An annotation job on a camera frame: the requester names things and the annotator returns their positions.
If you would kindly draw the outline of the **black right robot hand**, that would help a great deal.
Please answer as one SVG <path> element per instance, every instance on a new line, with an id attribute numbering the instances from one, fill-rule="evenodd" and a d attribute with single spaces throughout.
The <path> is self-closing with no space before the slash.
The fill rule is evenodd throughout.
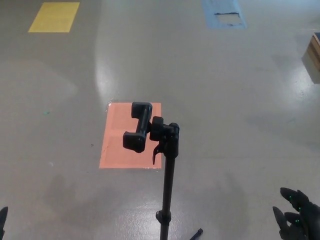
<path id="1" fill-rule="evenodd" d="M 282 240 L 318 240 L 320 238 L 320 207 L 311 202 L 300 190 L 280 188 L 281 196 L 297 211 L 283 213 L 278 207 L 272 210 Z"/>

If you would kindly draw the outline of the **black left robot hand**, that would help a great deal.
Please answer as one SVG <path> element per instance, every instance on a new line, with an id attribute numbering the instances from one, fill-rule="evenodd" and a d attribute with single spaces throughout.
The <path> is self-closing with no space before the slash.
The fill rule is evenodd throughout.
<path id="1" fill-rule="evenodd" d="M 5 234 L 4 226 L 6 223 L 7 215 L 8 215 L 8 207 L 5 206 L 0 210 L 0 240 L 3 239 Z"/>

